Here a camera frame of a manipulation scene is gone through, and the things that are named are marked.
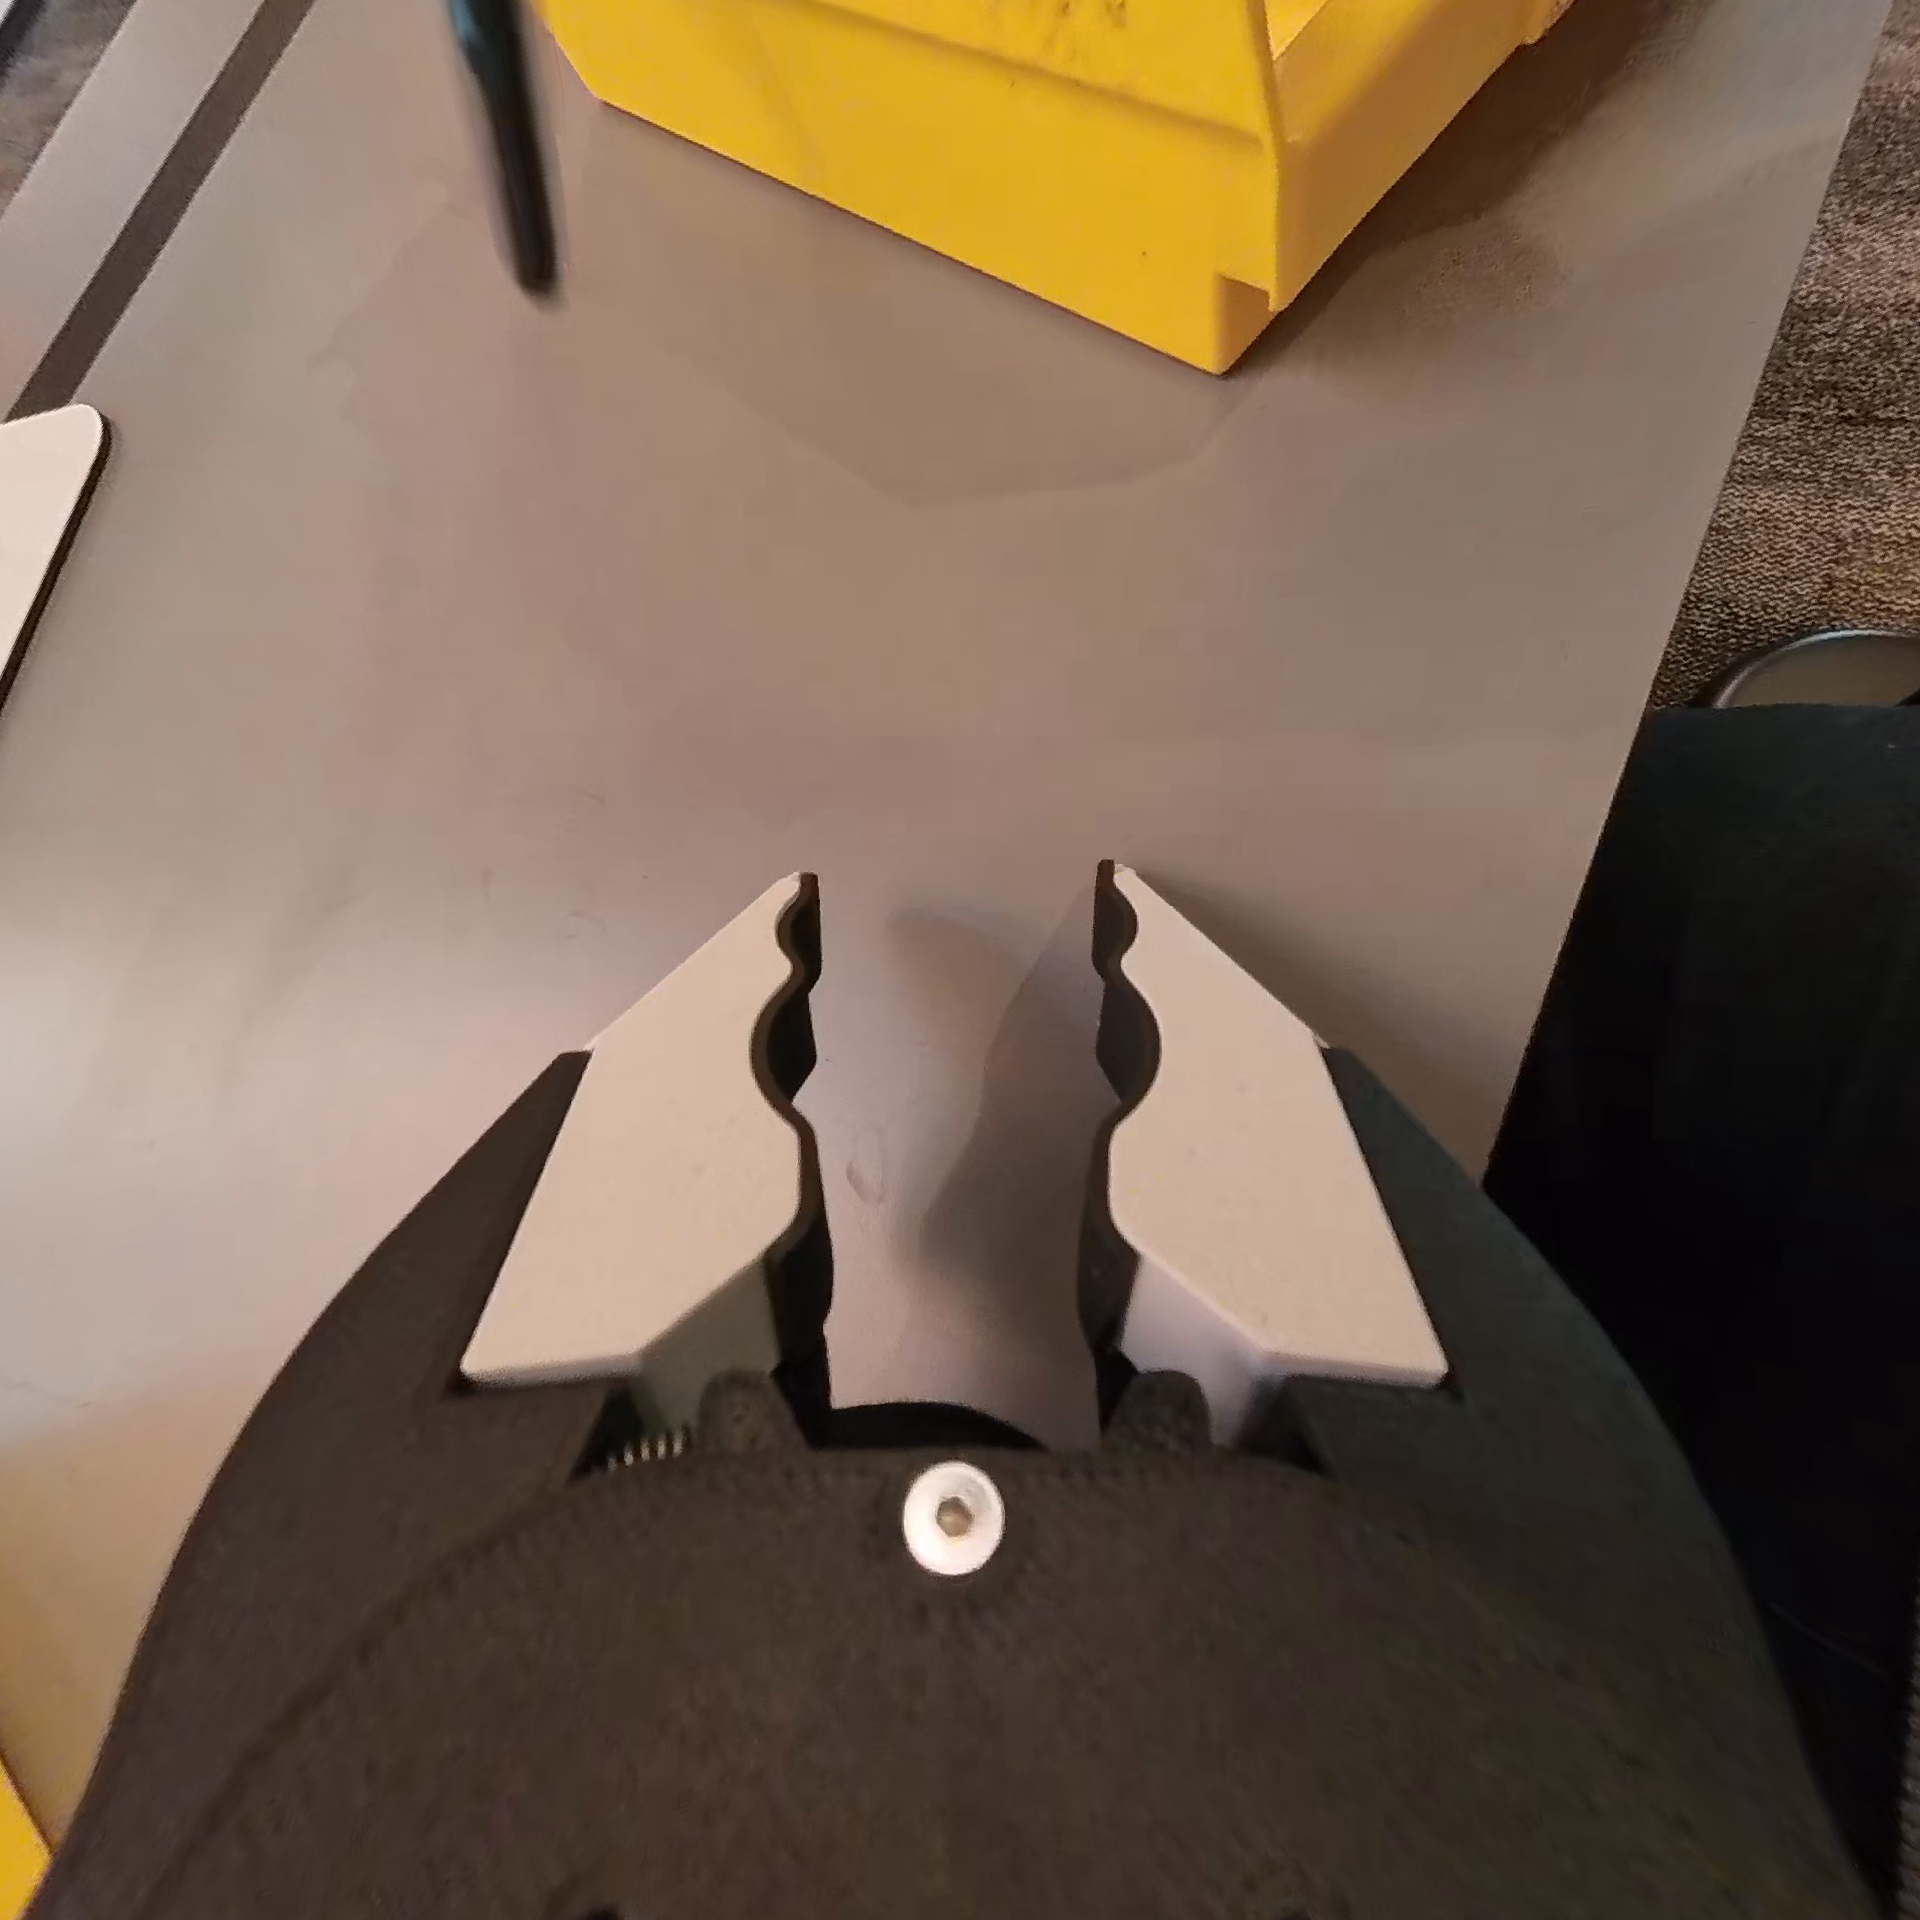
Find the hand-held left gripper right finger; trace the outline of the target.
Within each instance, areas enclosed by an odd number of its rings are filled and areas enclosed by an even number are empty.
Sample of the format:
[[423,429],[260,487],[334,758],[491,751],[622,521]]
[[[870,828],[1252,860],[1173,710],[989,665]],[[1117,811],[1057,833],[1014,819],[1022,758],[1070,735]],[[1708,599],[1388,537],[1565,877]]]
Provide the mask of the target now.
[[1090,870],[1090,1132],[1072,1310],[1098,1425],[1145,1374],[1248,1442],[1281,1380],[1431,1392],[1440,1343],[1321,1036],[1132,863]]

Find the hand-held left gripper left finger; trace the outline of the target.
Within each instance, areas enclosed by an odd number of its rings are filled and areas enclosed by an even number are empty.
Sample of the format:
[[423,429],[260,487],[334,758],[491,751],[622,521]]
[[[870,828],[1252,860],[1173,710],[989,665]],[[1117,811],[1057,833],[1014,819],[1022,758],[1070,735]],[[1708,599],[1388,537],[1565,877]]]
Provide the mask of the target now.
[[690,1417],[721,1374],[826,1404],[830,1238],[804,993],[819,877],[777,877],[585,1051],[462,1343],[470,1386],[618,1380]]

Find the white stand with wooden board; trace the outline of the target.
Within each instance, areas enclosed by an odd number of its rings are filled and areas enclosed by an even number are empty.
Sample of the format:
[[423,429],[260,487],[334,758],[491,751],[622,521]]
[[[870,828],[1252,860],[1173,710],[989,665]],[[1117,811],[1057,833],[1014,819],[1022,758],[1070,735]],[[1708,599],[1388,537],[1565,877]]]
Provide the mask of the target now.
[[84,402],[0,427],[0,701],[19,681],[101,465],[107,421]]

